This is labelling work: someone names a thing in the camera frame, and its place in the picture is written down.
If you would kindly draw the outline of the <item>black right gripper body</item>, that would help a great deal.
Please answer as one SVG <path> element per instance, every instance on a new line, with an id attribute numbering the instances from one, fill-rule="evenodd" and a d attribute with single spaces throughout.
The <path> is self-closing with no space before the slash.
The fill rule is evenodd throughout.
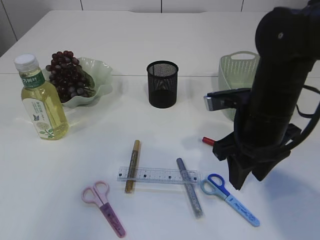
<path id="1" fill-rule="evenodd" d="M 302 133 L 290 123 L 293 113 L 293 110 L 251 113 L 248 109 L 237 109 L 233 132 L 216 141 L 212 152 L 219 161 L 231 155 L 248 156 L 254 168 L 257 163 L 283 160 L 291 153 L 285 149 L 286 144 L 297 140 Z"/>

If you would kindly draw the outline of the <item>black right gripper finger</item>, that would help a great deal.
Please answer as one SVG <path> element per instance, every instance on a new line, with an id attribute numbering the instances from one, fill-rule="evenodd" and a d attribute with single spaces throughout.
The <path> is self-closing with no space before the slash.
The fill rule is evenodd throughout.
<path id="1" fill-rule="evenodd" d="M 229 182 L 236 190 L 240 190 L 248 176 L 254 169 L 252 159 L 246 155 L 230 155 L 227 157 Z"/>
<path id="2" fill-rule="evenodd" d="M 252 170 L 252 174 L 258 181 L 262 181 L 269 172 L 279 163 L 282 159 L 276 159 L 274 161 L 267 161 L 267 162 L 258 162 L 255 165 L 255 168 Z"/>

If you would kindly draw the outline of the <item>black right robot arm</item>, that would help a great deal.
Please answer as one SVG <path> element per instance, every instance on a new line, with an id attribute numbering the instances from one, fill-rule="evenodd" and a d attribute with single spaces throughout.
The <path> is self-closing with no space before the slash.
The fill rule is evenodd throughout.
<path id="1" fill-rule="evenodd" d="M 210 92 L 209 111 L 235 109 L 233 132 L 213 144 L 212 152 L 227 160 L 229 182 L 240 190 L 248 176 L 262 181 L 292 149 L 314 130 L 320 111 L 307 114 L 307 126 L 291 123 L 309 72 L 320 59 L 320 3 L 302 9 L 276 7 L 255 33 L 259 62 L 250 88 Z"/>

